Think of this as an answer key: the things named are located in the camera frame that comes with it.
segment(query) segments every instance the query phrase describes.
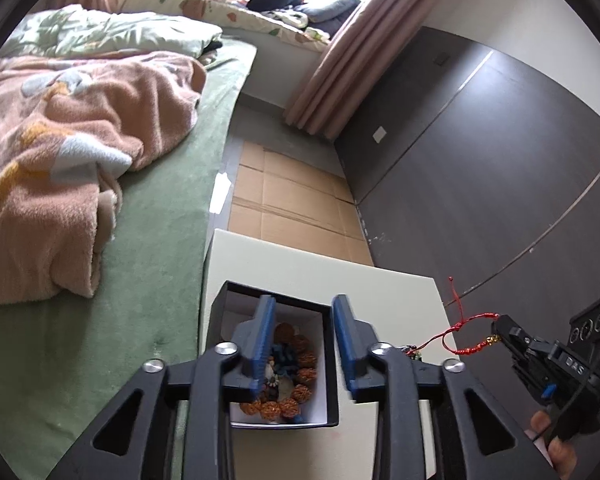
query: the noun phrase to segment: floor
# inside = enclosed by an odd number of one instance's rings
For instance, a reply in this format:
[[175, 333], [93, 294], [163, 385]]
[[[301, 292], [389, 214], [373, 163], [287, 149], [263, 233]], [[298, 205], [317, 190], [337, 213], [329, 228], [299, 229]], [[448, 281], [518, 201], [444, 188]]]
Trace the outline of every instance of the floor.
[[211, 241], [214, 229], [228, 228], [229, 214], [234, 197], [234, 183], [245, 141], [259, 144], [272, 152], [281, 153], [295, 160], [300, 160], [314, 168], [344, 177], [338, 155], [330, 142], [319, 137], [304, 134], [284, 124], [282, 118], [275, 117], [261, 110], [256, 110], [242, 104], [239, 100], [235, 106], [231, 125], [229, 126], [229, 133], [222, 156], [222, 165], [219, 170], [219, 174], [226, 174], [226, 178], [231, 183], [231, 186], [226, 193], [221, 210], [209, 213], [209, 224], [206, 235], [207, 247]]
[[346, 179], [248, 140], [242, 147], [228, 230], [373, 265]]

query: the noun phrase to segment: green bed sheet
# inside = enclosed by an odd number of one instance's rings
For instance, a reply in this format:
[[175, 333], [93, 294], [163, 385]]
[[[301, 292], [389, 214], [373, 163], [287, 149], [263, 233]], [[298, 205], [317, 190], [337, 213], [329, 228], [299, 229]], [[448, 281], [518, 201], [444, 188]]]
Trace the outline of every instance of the green bed sheet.
[[223, 41], [192, 133], [120, 179], [96, 296], [0, 305], [0, 451], [22, 480], [46, 478], [147, 358], [196, 357], [208, 204], [256, 51]]

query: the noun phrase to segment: baseboard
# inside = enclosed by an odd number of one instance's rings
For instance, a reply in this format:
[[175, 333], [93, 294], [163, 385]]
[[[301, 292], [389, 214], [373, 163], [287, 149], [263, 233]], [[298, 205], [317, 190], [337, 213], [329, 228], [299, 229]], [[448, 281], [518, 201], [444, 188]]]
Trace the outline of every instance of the baseboard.
[[238, 95], [238, 104], [280, 120], [282, 120], [282, 114], [285, 111], [284, 108], [263, 101], [262, 99], [258, 99], [257, 97], [245, 94], [244, 92], [240, 92], [240, 95]]

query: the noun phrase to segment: red string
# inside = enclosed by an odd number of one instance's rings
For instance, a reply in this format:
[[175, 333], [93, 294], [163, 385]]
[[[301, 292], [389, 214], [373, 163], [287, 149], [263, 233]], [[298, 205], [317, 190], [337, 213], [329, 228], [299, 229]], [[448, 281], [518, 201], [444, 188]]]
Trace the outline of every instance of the red string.
[[484, 312], [482, 314], [476, 314], [475, 316], [471, 316], [471, 317], [465, 318], [464, 317], [464, 308], [462, 308], [462, 301], [460, 300], [460, 297], [458, 296], [458, 293], [456, 292], [456, 288], [454, 287], [454, 279], [451, 276], [449, 277], [449, 283], [451, 285], [451, 292], [454, 295], [454, 301], [458, 304], [458, 310], [460, 311], [460, 321], [458, 321], [455, 325], [452, 325], [449, 328], [447, 328], [444, 332], [441, 332], [438, 335], [433, 336], [431, 339], [429, 339], [423, 345], [420, 345], [417, 348], [414, 348], [413, 350], [409, 350], [407, 352], [407, 355], [413, 354], [415, 352], [419, 352], [425, 346], [427, 346], [429, 343], [431, 343], [432, 341], [435, 341], [436, 339], [439, 339], [439, 338], [442, 338], [442, 346], [446, 350], [448, 350], [449, 352], [451, 352], [451, 353], [453, 353], [455, 355], [471, 355], [471, 354], [475, 354], [476, 352], [479, 352], [480, 350], [482, 350], [485, 346], [490, 346], [495, 341], [497, 341], [497, 339], [495, 339], [493, 336], [490, 336], [487, 339], [485, 339], [484, 341], [480, 341], [475, 346], [471, 346], [469, 348], [461, 348], [459, 350], [455, 350], [453, 348], [450, 348], [446, 344], [446, 342], [445, 342], [445, 336], [447, 336], [448, 334], [451, 334], [452, 332], [458, 332], [464, 325], [466, 325], [470, 321], [473, 321], [474, 319], [478, 319], [478, 318], [481, 318], [481, 317], [487, 317], [487, 318], [490, 318], [490, 319], [497, 319], [498, 316], [500, 315], [500, 314], [496, 314], [494, 312]]

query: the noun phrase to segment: white nightstand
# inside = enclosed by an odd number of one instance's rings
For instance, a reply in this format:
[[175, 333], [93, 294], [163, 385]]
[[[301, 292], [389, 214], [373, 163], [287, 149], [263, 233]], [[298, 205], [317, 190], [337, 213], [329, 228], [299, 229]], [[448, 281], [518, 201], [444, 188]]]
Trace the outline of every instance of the white nightstand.
[[[376, 269], [216, 230], [205, 262], [200, 312], [203, 351], [209, 311], [227, 280], [314, 303], [347, 294], [356, 318], [371, 323], [382, 341], [420, 344], [449, 327], [432, 278]], [[434, 342], [423, 360], [452, 357]], [[237, 480], [370, 480], [376, 439], [376, 406], [354, 404], [338, 375], [340, 424], [302, 431], [234, 430]], [[433, 440], [424, 409], [427, 477], [434, 471]]]

